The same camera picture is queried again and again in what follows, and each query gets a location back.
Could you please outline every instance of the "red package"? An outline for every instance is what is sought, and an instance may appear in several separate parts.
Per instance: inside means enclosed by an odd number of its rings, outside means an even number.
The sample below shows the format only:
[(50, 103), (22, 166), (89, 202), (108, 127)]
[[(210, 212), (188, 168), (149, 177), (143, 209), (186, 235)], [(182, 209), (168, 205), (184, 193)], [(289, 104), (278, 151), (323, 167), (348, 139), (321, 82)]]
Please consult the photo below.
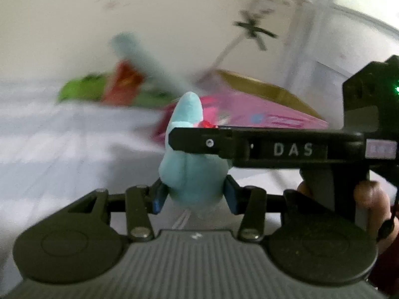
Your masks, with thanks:
[(128, 61), (121, 61), (105, 89), (101, 102), (110, 106), (130, 106), (143, 81), (144, 76), (135, 71)]

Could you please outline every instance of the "red bead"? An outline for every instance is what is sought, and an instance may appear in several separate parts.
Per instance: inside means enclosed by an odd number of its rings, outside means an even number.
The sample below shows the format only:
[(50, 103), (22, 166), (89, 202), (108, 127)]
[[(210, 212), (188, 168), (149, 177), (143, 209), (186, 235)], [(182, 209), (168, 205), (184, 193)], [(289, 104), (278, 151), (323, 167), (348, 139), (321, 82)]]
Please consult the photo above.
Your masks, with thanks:
[(210, 122), (203, 120), (198, 124), (199, 128), (217, 128), (217, 126), (212, 125)]

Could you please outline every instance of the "metal screw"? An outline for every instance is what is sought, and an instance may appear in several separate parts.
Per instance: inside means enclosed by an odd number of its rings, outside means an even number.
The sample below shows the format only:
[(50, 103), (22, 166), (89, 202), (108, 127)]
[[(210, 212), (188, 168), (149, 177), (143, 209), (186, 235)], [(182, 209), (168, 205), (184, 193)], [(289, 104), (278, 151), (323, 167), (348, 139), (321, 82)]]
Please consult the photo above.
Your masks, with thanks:
[(215, 142), (211, 139), (208, 139), (208, 140), (206, 140), (205, 144), (206, 144), (206, 146), (208, 146), (210, 148), (210, 147), (213, 147)]
[(147, 227), (135, 227), (130, 231), (130, 235), (136, 238), (147, 238), (151, 235), (151, 231)]
[(256, 229), (245, 228), (241, 231), (240, 236), (246, 240), (256, 240), (260, 234)]

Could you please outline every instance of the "ribbed grip surface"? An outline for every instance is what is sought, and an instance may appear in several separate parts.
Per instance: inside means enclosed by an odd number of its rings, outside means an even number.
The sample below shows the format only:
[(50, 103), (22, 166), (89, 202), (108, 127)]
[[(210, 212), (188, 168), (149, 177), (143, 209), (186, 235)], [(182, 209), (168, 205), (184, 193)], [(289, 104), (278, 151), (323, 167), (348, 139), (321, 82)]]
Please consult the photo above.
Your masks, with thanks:
[(280, 272), (229, 231), (163, 231), (130, 246), (104, 275), (69, 286), (23, 281), (5, 299), (379, 299), (366, 282), (322, 288)]

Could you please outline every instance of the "light blue plush toy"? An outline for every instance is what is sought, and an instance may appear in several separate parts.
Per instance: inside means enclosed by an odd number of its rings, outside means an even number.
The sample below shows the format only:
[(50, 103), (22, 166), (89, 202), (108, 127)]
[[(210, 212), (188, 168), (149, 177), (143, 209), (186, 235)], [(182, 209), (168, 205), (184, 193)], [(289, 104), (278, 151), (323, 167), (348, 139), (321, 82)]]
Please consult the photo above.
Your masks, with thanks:
[(193, 92), (179, 100), (166, 130), (166, 152), (159, 167), (161, 181), (170, 188), (171, 198), (186, 209), (203, 215), (223, 196), (229, 170), (227, 160), (217, 155), (187, 154), (172, 150), (168, 134), (176, 127), (195, 127), (203, 120), (200, 98)]
[(111, 45), (120, 59), (128, 60), (142, 73), (147, 81), (173, 95), (182, 96), (188, 91), (202, 93), (192, 82), (167, 71), (154, 57), (145, 51), (133, 33), (120, 33), (112, 38)]

